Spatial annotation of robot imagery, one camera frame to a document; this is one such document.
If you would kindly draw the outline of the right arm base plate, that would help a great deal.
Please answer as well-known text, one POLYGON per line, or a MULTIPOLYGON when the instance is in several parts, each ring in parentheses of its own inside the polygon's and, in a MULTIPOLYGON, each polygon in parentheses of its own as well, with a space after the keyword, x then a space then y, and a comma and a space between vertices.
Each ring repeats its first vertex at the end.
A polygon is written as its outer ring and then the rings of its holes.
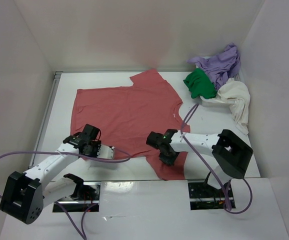
POLYGON ((191 211, 224 208, 225 194, 221 189, 215 189, 202 181, 189 181, 187 184, 191 211))

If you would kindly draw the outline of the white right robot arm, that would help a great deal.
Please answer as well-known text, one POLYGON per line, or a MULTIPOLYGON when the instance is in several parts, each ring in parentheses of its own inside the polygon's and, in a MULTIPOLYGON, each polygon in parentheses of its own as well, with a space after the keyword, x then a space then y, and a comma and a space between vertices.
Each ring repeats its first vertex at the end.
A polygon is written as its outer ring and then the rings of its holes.
POLYGON ((210 171, 203 190, 210 197, 232 179, 244 179, 253 149, 229 129, 219 134, 195 134, 168 129, 164 134, 151 132, 146 144, 159 150, 159 159, 172 166, 180 153, 199 153, 213 157, 217 166, 210 171))

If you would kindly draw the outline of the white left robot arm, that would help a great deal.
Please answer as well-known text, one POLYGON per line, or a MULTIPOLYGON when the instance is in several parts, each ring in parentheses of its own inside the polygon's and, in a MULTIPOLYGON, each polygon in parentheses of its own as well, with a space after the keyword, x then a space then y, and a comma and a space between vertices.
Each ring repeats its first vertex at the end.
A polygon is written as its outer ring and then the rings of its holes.
POLYGON ((81 157, 97 157, 101 148, 101 130, 86 124, 81 132, 66 137, 58 149, 33 168, 23 173, 13 172, 6 181, 0 210, 29 225, 44 207, 69 196, 78 200, 91 193, 84 180, 66 173, 60 180, 52 180, 67 166, 81 157))

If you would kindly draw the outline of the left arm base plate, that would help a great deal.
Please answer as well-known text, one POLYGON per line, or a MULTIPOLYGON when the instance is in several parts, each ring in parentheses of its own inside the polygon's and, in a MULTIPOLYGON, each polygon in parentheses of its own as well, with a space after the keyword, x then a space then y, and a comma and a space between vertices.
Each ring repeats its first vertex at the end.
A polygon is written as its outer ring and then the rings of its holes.
POLYGON ((101 182, 87 181, 84 189, 76 198, 64 196, 57 202, 63 206, 68 213, 83 213, 88 207, 93 205, 88 212, 98 212, 101 193, 101 182))

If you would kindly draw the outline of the red t shirt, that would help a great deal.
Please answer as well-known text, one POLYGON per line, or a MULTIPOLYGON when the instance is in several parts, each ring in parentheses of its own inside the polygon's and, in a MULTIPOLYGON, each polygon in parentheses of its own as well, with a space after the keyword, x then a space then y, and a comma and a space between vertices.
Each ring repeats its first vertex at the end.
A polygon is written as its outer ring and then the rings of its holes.
POLYGON ((145 157, 162 180, 184 180, 186 152, 174 165, 159 159, 159 151, 146 144, 151 132, 179 130, 183 122, 179 110, 182 99, 157 72, 150 69, 130 77, 132 86, 78 89, 73 104, 70 133, 81 132, 86 124, 101 131, 104 145, 119 149, 115 159, 145 157))

